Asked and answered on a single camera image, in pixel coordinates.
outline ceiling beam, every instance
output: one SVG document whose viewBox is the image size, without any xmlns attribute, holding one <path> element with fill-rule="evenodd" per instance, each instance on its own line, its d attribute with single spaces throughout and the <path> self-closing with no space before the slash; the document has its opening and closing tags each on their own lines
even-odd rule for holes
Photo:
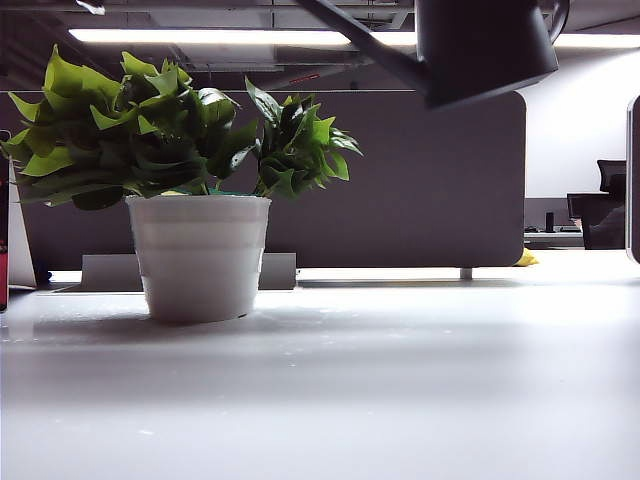
<svg viewBox="0 0 640 480">
<path fill-rule="evenodd" d="M 413 13 L 413 7 L 400 5 L 337 5 L 342 10 L 350 13 Z M 107 15 L 109 13 L 151 13 L 151 12 L 252 12 L 252 13 L 283 13 L 283 12 L 303 12 L 303 8 L 298 5 L 247 5 L 247 6 L 205 6 L 185 5 L 176 2 L 173 5 L 159 4 L 117 4 L 105 5 Z M 87 12 L 75 2 L 15 2 L 0 4 L 0 11 L 21 11 L 21 12 Z"/>
</svg>

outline white desk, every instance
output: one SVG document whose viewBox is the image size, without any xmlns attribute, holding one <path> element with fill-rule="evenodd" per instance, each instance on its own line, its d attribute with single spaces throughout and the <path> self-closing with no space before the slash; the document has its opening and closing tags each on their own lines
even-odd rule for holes
<svg viewBox="0 0 640 480">
<path fill-rule="evenodd" d="M 637 480 L 640 266 L 538 253 L 183 328 L 139 294 L 14 298 L 2 478 Z"/>
<path fill-rule="evenodd" d="M 525 246 L 584 247 L 582 232 L 525 232 Z"/>
</svg>

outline fluorescent light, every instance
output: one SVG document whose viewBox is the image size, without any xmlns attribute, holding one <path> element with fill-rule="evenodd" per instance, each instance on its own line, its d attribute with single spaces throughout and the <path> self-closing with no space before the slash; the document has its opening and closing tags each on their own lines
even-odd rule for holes
<svg viewBox="0 0 640 480">
<path fill-rule="evenodd" d="M 640 48 L 640 35 L 565 33 L 554 45 L 566 48 Z"/>
<path fill-rule="evenodd" d="M 111 29 L 74 28 L 69 33 L 87 43 L 176 43 L 217 45 L 348 45 L 349 39 L 327 30 L 204 30 L 204 29 Z M 376 32 L 387 45 L 412 46 L 415 32 Z"/>
<path fill-rule="evenodd" d="M 69 33 L 87 43 L 176 43 L 195 45 L 341 46 L 349 39 L 328 30 L 117 29 L 74 28 Z M 386 45 L 411 47 L 415 32 L 374 32 Z M 640 35 L 562 34 L 560 48 L 640 48 Z"/>
</svg>

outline watering can handle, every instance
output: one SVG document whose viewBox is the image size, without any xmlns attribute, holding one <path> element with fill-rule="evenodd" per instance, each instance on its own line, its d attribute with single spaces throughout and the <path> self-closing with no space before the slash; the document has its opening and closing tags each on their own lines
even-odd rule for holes
<svg viewBox="0 0 640 480">
<path fill-rule="evenodd" d="M 391 48 L 372 35 L 371 31 L 357 20 L 327 0 L 298 0 L 300 6 L 327 25 L 348 37 L 362 52 L 390 70 L 417 92 L 427 95 L 429 69 L 425 62 L 417 61 Z"/>
<path fill-rule="evenodd" d="M 570 0 L 556 0 L 553 6 L 553 22 L 551 24 L 551 30 L 549 30 L 549 38 L 551 43 L 554 43 L 560 36 L 564 27 L 567 25 L 567 19 L 569 18 L 569 6 Z"/>
</svg>

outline watering can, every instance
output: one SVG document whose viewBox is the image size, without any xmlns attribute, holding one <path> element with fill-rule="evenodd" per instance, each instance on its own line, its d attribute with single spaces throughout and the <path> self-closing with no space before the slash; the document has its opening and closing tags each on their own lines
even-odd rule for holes
<svg viewBox="0 0 640 480">
<path fill-rule="evenodd" d="M 496 96 L 556 71 L 553 42 L 569 13 L 569 0 L 556 0 L 547 30 L 537 0 L 415 0 L 418 56 L 412 59 L 327 0 L 298 3 L 422 93 L 430 108 Z"/>
</svg>

